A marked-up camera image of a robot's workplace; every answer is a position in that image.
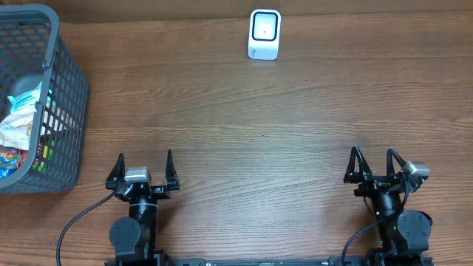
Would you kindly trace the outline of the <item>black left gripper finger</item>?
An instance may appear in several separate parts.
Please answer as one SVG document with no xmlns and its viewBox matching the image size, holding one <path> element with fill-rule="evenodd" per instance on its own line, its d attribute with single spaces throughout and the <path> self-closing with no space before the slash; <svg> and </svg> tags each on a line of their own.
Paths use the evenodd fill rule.
<svg viewBox="0 0 473 266">
<path fill-rule="evenodd" d="M 120 153 L 118 159 L 112 168 L 109 176 L 106 178 L 105 188 L 107 190 L 117 191 L 118 186 L 124 181 L 125 176 L 125 158 L 124 154 Z"/>
<path fill-rule="evenodd" d="M 177 172 L 174 167 L 171 149 L 169 149 L 167 152 L 165 178 L 169 191 L 177 191 L 180 189 L 180 182 L 178 180 Z"/>
</svg>

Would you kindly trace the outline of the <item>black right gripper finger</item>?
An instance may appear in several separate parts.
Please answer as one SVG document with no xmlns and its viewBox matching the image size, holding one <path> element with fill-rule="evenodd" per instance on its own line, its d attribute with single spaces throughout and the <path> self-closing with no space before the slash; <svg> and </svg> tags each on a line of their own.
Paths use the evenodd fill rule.
<svg viewBox="0 0 473 266">
<path fill-rule="evenodd" d="M 353 146 L 351 148 L 347 170 L 344 175 L 344 183 L 364 183 L 371 177 L 372 172 L 359 146 Z"/>
<path fill-rule="evenodd" d="M 393 162 L 394 160 L 401 167 L 401 170 L 399 172 L 395 172 L 394 162 Z M 401 176 L 405 165 L 406 165 L 406 161 L 399 155 L 399 153 L 393 147 L 387 149 L 387 176 L 388 177 Z"/>
</svg>

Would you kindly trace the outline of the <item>colourful Haribo candy bag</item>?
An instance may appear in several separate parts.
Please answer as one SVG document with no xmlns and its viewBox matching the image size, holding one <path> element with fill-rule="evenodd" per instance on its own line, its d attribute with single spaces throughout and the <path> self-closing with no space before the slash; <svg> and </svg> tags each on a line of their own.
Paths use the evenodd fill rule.
<svg viewBox="0 0 473 266">
<path fill-rule="evenodd" d="M 1 146 L 1 178 L 10 176 L 26 160 L 28 151 Z"/>
</svg>

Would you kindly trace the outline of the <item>beige snack bag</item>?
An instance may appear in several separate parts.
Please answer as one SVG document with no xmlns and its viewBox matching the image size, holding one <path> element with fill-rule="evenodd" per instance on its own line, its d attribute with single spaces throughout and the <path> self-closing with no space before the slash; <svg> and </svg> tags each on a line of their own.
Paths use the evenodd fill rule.
<svg viewBox="0 0 473 266">
<path fill-rule="evenodd" d="M 6 116 L 1 122 L 1 145 L 28 150 L 33 139 L 35 106 L 28 106 Z"/>
</svg>

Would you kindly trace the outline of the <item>green toilet tissue pack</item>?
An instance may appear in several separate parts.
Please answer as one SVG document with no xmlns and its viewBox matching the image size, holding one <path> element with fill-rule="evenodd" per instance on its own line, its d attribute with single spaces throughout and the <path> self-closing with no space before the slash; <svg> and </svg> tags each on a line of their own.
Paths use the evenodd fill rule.
<svg viewBox="0 0 473 266">
<path fill-rule="evenodd" d="M 41 97 L 42 82 L 24 83 L 16 87 L 16 94 L 7 96 L 10 102 L 10 113 L 18 112 L 29 106 L 34 106 Z"/>
</svg>

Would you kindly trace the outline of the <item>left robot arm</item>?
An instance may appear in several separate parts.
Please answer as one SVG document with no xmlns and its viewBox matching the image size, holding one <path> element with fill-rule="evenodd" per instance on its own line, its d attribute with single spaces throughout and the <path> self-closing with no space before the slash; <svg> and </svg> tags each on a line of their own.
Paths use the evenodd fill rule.
<svg viewBox="0 0 473 266">
<path fill-rule="evenodd" d="M 157 241 L 158 202 L 171 197 L 180 189 L 171 151 L 167 151 L 166 184 L 152 185 L 145 166 L 125 167 L 124 155 L 106 178 L 106 189 L 123 202 L 129 203 L 129 214 L 117 219 L 109 230 L 109 241 L 115 249 L 115 259 L 108 265 L 172 265 L 169 255 L 155 250 Z"/>
</svg>

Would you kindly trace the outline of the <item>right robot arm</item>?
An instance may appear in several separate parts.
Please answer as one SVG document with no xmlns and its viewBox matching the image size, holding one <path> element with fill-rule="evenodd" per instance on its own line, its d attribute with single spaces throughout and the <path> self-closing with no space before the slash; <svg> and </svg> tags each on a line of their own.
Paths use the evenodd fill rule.
<svg viewBox="0 0 473 266">
<path fill-rule="evenodd" d="M 429 167 L 405 161 L 394 148 L 387 149 L 387 170 L 384 175 L 372 173 L 360 148 L 353 146 L 344 182 L 356 184 L 356 197 L 361 197 L 374 223 L 352 235 L 344 245 L 340 265 L 432 265 L 423 256 L 429 249 L 433 221 L 423 211 L 407 210 L 409 195 L 415 193 L 429 178 Z M 367 251 L 360 258 L 347 255 L 350 245 L 363 233 L 376 228 L 380 247 Z"/>
</svg>

